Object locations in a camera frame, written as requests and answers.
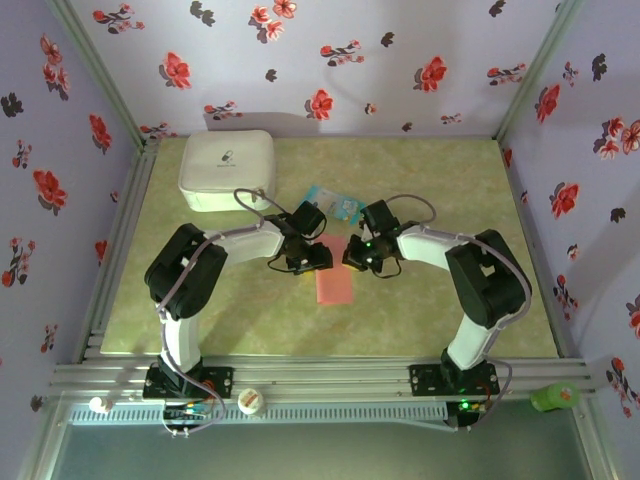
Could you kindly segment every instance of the floral wallpaper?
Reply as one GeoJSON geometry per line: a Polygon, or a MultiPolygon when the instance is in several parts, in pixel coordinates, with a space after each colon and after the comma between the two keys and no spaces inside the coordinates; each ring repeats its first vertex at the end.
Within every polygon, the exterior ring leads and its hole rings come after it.
{"type": "Polygon", "coordinates": [[[70,3],[143,137],[494,135],[558,0],[70,3]]]}
{"type": "MultiPolygon", "coordinates": [[[[113,26],[125,13],[109,13],[113,26]]],[[[10,479],[55,365],[72,361],[134,146],[45,2],[16,3],[0,29],[0,410],[11,412],[0,476],[10,479]]]]}
{"type": "Polygon", "coordinates": [[[624,478],[640,470],[640,63],[619,43],[634,6],[582,7],[503,142],[573,353],[613,358],[597,399],[624,478]]]}

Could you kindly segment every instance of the pink sponge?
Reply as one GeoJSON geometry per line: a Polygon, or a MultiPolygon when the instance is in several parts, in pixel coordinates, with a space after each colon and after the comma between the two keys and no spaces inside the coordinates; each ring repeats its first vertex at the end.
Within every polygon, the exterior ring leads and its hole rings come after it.
{"type": "Polygon", "coordinates": [[[316,298],[320,305],[344,305],[353,303],[351,270],[342,265],[342,255],[347,248],[344,237],[322,234],[318,240],[329,247],[333,268],[316,270],[316,298]]]}

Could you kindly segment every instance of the green container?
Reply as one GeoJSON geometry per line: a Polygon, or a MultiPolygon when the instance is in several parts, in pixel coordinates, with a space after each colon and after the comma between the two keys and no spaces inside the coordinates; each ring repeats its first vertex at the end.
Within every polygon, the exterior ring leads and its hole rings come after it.
{"type": "Polygon", "coordinates": [[[540,412],[557,408],[572,408],[580,401],[580,390],[570,382],[560,382],[536,390],[531,394],[531,405],[540,412]]]}

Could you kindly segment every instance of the green table surface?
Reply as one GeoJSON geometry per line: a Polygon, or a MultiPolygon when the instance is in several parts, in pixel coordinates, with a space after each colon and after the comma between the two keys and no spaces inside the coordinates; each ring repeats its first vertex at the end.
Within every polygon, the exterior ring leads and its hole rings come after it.
{"type": "MultiPolygon", "coordinates": [[[[222,230],[255,222],[244,211],[197,213],[179,191],[186,139],[165,139],[151,174],[102,352],[157,353],[160,323],[143,276],[183,223],[222,230]]],[[[398,193],[422,195],[438,209],[434,228],[477,234],[498,230],[534,284],[527,317],[507,328],[492,354],[555,357],[547,317],[502,164],[492,140],[276,139],[276,200],[293,211],[312,184],[370,203],[398,193]]],[[[397,200],[401,222],[427,218],[425,206],[397,200]]],[[[329,218],[326,232],[348,237],[357,227],[329,218]]],[[[455,336],[462,308],[450,274],[403,262],[401,276],[352,273],[354,303],[316,302],[315,275],[294,277],[256,259],[225,268],[199,315],[203,355],[366,355],[437,357],[455,336]]]]}

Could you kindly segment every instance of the white box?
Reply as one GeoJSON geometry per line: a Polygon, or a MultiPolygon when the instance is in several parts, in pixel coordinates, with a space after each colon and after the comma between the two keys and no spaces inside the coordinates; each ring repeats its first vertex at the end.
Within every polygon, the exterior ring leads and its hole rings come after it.
{"type": "MultiPolygon", "coordinates": [[[[236,188],[260,190],[269,198],[276,191],[273,139],[262,130],[201,132],[191,135],[182,156],[178,187],[191,210],[242,210],[233,198],[236,188]]],[[[256,195],[238,194],[252,208],[269,202],[256,195]]]]}

